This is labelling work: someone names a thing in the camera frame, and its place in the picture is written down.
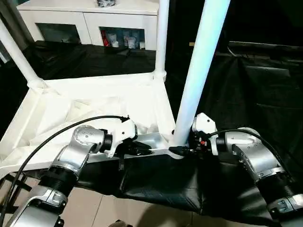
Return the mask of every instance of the black backdrop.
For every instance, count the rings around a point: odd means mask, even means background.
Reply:
[[[203,5],[204,0],[170,0],[169,37],[174,46],[195,41]],[[222,45],[241,41],[303,46],[303,1],[231,0],[223,31]]]

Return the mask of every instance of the black cloth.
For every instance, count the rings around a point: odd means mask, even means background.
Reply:
[[[36,43],[27,50],[26,56],[40,77],[62,79],[150,72],[153,71],[155,52]],[[175,51],[167,61],[165,86],[175,118],[190,57],[191,51]],[[16,67],[0,68],[0,75],[12,75],[11,72],[16,78],[22,77]],[[14,85],[26,92],[25,86],[24,81]],[[12,119],[10,114],[22,98],[21,94],[10,97],[12,105],[8,106],[11,111],[7,119]],[[297,180],[302,180],[302,64],[217,55],[197,110],[200,112],[214,119],[218,129],[241,126],[256,129],[279,147],[286,167]],[[265,201],[251,178],[232,155],[221,154],[207,161],[174,160],[169,156],[134,158],[125,161],[124,171],[119,171],[118,165],[118,161],[86,165],[78,186],[201,215],[277,225],[271,220]],[[28,174],[40,177],[42,172],[29,171]]]

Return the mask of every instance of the item on shelf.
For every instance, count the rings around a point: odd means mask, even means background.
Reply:
[[[103,45],[104,46],[109,46],[109,41],[106,38],[105,30],[101,30],[101,36],[102,36],[102,40],[103,40]]]
[[[117,34],[115,33],[108,33],[108,39],[111,45],[117,41]]]
[[[128,38],[129,38],[129,36],[130,36],[129,30],[123,31],[123,39],[124,39],[124,46],[125,47],[128,46]]]
[[[97,0],[99,7],[110,7],[116,4],[116,0]]]
[[[139,42],[140,42],[140,32],[139,30],[133,30],[132,31],[132,37],[136,38],[136,42],[135,42],[135,48],[139,48]]]
[[[136,38],[135,37],[129,37],[128,38],[128,48],[129,49],[135,49],[136,48]]]
[[[140,49],[145,49],[145,42],[140,42]]]
[[[112,47],[119,47],[119,42],[118,41],[112,42]]]

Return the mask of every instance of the white metal frame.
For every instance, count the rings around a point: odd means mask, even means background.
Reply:
[[[190,127],[193,123],[196,109],[203,91],[205,80],[209,71],[210,64],[218,43],[219,35],[226,17],[230,0],[206,0],[200,26],[196,38],[196,44],[192,55],[185,89],[179,109],[177,124],[174,137],[170,141],[172,145],[184,145],[188,138]],[[158,32],[157,32],[157,51],[155,71],[152,74],[155,80],[163,79],[166,76],[165,52],[166,36],[168,25],[169,0],[160,0]],[[19,67],[29,84],[41,79],[35,74],[32,67],[10,36],[8,30],[0,20],[0,40],[8,50],[12,59]],[[32,163],[36,168],[44,166],[40,160]]]

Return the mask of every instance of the shelf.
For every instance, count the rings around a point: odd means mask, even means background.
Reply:
[[[17,9],[157,15],[159,0],[117,0],[116,5],[106,8],[98,7],[95,0],[30,0]]]

